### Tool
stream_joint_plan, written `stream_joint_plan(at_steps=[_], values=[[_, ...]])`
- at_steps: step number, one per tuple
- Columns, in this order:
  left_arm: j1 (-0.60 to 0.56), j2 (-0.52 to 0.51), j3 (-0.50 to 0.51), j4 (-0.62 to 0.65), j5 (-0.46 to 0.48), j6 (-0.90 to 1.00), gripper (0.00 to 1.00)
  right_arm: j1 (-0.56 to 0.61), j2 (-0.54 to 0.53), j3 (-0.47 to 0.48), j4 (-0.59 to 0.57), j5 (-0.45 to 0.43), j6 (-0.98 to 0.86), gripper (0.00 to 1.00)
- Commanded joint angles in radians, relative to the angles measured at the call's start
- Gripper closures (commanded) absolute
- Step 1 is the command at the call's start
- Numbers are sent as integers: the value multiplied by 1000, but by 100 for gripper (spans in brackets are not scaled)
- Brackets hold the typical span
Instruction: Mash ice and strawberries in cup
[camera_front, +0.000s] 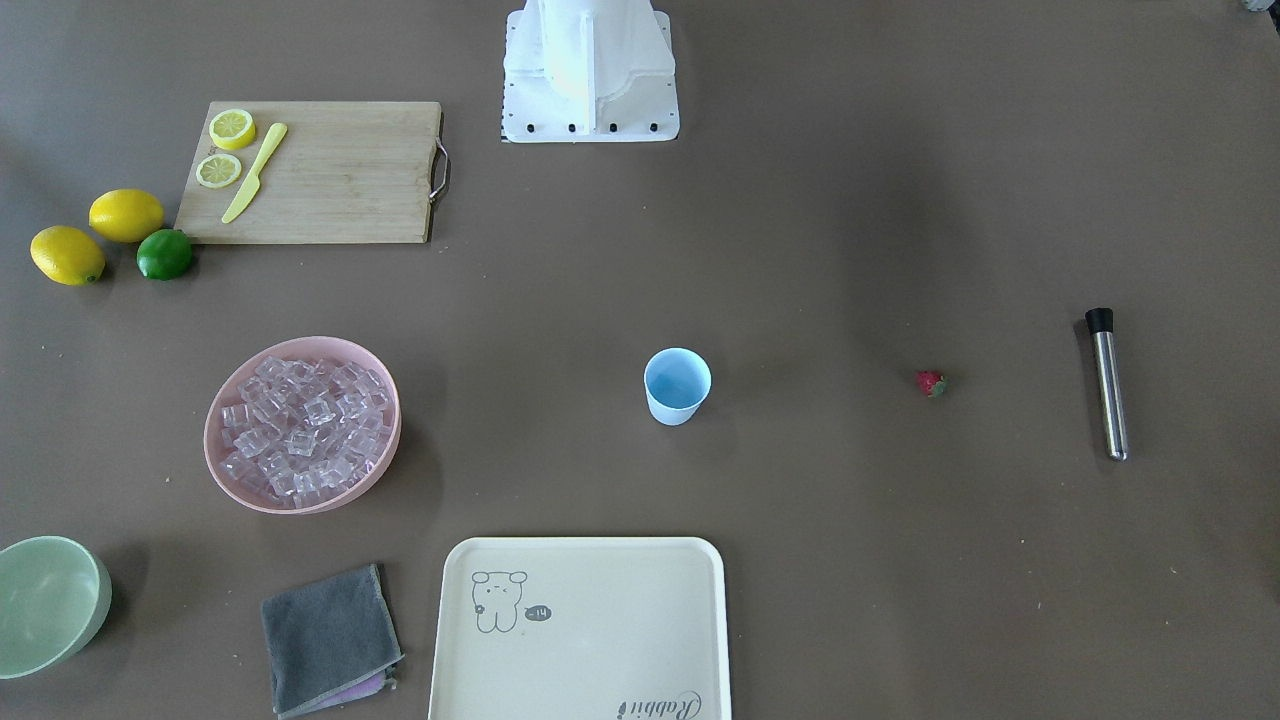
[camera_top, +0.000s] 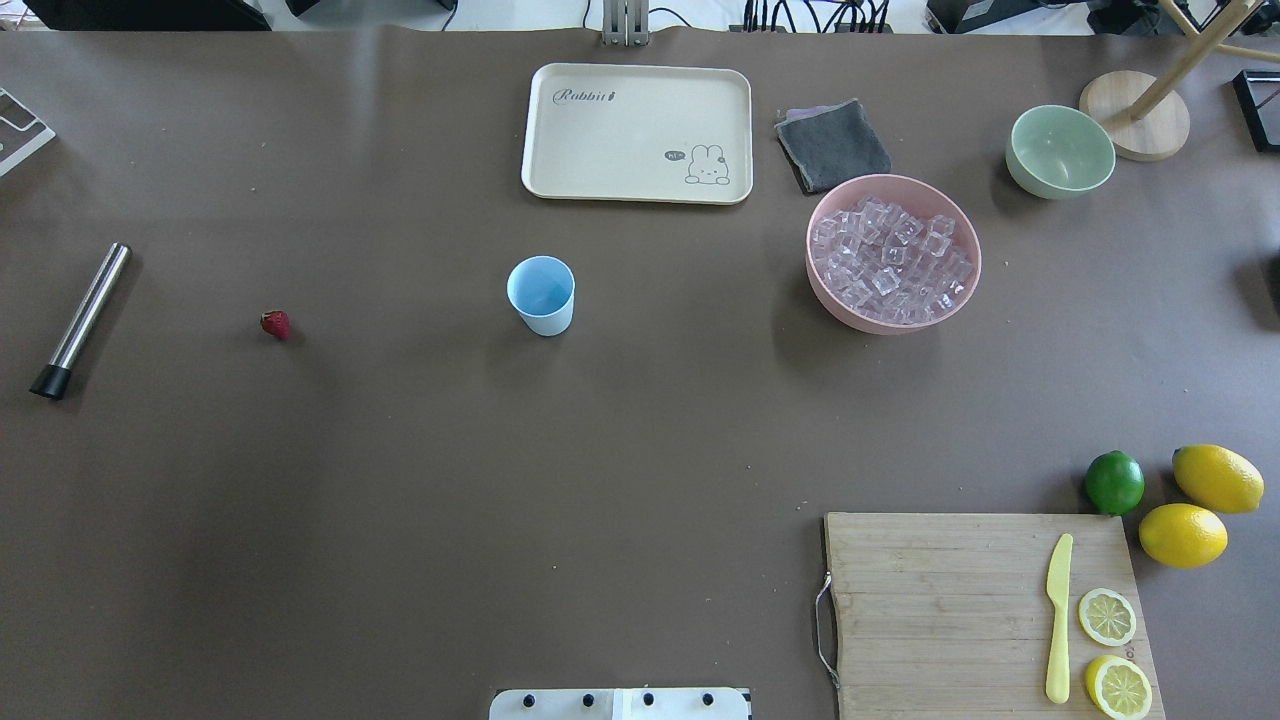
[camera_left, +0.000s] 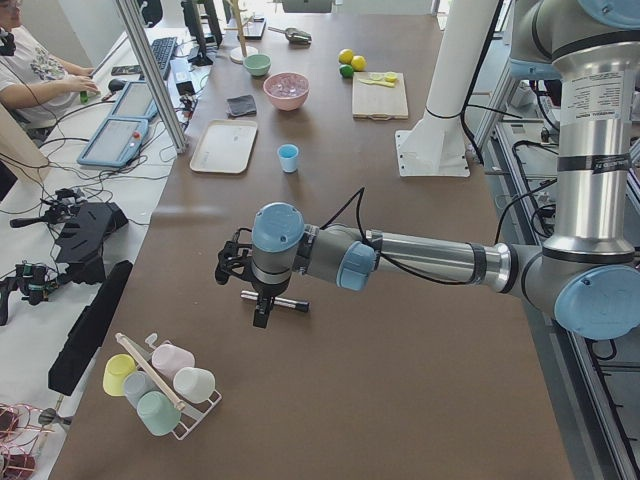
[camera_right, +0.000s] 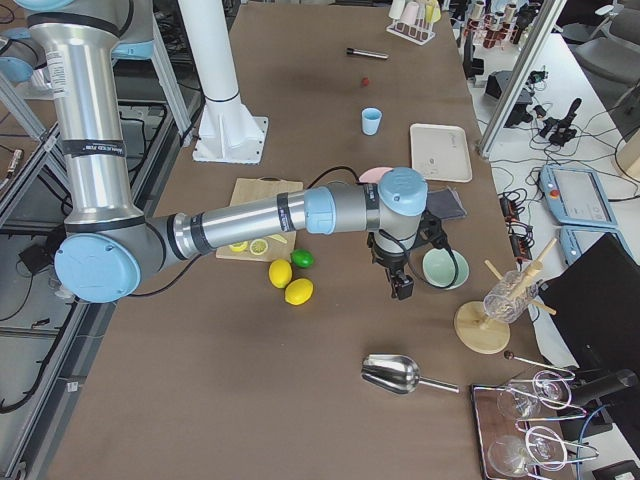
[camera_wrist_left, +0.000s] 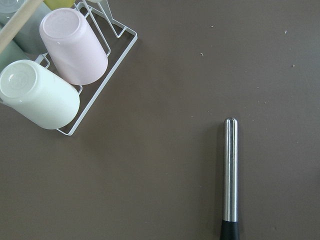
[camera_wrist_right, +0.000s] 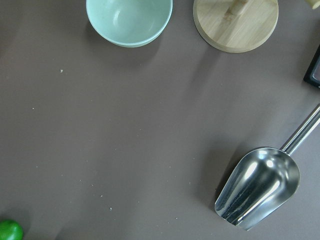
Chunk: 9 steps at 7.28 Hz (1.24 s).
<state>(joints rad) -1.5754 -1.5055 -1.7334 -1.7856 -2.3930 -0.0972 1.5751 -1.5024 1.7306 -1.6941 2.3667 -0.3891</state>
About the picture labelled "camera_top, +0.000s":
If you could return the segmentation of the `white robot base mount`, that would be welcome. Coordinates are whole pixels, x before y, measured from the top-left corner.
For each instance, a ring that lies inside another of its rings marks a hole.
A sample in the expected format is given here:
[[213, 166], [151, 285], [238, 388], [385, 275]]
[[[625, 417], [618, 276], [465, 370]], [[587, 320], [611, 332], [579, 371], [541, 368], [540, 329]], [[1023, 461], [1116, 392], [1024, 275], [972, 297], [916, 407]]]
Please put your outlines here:
[[751, 719], [750, 691], [732, 687], [508, 689], [489, 719]]

